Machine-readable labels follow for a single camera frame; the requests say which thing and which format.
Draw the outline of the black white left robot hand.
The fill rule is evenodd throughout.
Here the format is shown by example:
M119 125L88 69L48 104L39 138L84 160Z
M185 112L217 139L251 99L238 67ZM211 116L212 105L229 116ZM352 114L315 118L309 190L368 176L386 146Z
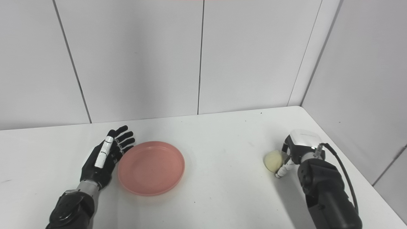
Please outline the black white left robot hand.
M95 182L99 189L105 188L112 179L116 164L135 143L134 133L128 126L111 129L105 139L95 146L82 167L80 181Z

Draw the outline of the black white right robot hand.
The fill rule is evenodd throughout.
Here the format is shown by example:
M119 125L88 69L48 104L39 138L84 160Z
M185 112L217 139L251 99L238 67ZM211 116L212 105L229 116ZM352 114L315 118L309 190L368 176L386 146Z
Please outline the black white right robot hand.
M283 177L294 165L300 165L312 158L326 159L325 150L320 145L321 138L314 132L294 129L285 139L282 146L283 164L275 172L276 178Z

